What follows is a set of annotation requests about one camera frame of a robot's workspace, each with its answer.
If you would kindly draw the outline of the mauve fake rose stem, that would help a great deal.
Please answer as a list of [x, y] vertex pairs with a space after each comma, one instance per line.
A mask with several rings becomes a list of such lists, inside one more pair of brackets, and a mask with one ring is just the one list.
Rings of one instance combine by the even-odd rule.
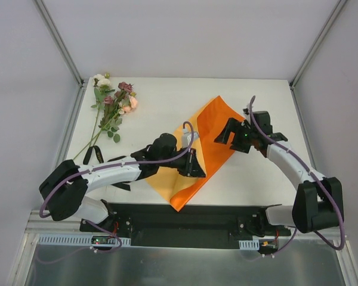
[[130, 83], [119, 83], [116, 91], [107, 80], [105, 83], [98, 83], [94, 90], [98, 110], [103, 112], [98, 125], [102, 130], [109, 130], [120, 116], [132, 112], [137, 107], [136, 93]]

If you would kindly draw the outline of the pink fake rose stem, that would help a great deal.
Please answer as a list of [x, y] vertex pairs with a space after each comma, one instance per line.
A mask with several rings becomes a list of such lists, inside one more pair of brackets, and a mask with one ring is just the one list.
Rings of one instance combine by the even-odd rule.
[[122, 89], [115, 93], [110, 98], [111, 101], [105, 105], [103, 127], [107, 136], [113, 139], [114, 143], [118, 143], [121, 140], [118, 131], [123, 121], [123, 116], [131, 113], [138, 106], [136, 95], [136, 92], [127, 92]]

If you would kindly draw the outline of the white fake rose stem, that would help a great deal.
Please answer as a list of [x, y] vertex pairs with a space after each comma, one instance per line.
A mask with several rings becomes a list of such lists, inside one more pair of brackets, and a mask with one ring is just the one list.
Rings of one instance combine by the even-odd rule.
[[109, 72], [97, 73], [89, 79], [78, 119], [69, 147], [69, 157], [74, 161], [84, 156], [101, 130], [100, 116], [104, 110], [104, 99], [112, 93]]

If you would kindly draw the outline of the orange wrapping paper sheet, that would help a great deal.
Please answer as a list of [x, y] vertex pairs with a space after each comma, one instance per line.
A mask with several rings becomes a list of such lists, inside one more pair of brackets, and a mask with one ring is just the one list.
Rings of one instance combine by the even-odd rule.
[[226, 145], [214, 142], [231, 117], [239, 122], [244, 120], [224, 102], [221, 96], [217, 96], [188, 119], [194, 131], [199, 134], [192, 147], [196, 150], [197, 160], [206, 173], [205, 178], [184, 177], [175, 169], [162, 167], [157, 174], [146, 179], [147, 183], [169, 202], [174, 210], [179, 212], [233, 155], [230, 140]]

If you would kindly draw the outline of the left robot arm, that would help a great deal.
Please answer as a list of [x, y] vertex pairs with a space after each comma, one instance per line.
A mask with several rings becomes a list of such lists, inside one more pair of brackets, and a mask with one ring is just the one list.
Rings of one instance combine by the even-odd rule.
[[115, 232], [118, 220], [110, 204], [87, 193], [108, 185], [129, 189], [129, 183], [156, 176], [161, 167], [175, 169], [183, 177], [204, 178], [193, 148], [198, 138], [198, 133], [186, 132], [183, 148], [177, 149], [175, 136], [163, 133], [145, 148], [107, 163], [79, 166], [65, 160], [39, 186], [44, 199], [39, 215], [54, 221], [78, 217], [82, 232]]

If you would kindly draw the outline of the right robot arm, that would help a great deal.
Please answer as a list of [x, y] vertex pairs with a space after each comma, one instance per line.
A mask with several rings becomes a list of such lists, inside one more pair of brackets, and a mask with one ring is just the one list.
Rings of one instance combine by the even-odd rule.
[[309, 233], [333, 228], [343, 222], [341, 182], [308, 167], [292, 149], [287, 137], [273, 132], [267, 111], [253, 112], [242, 122], [229, 118], [214, 141], [230, 143], [230, 149], [241, 153], [255, 148], [274, 163], [295, 188], [293, 205], [265, 207], [264, 216], [257, 219], [261, 234], [272, 234], [278, 225]]

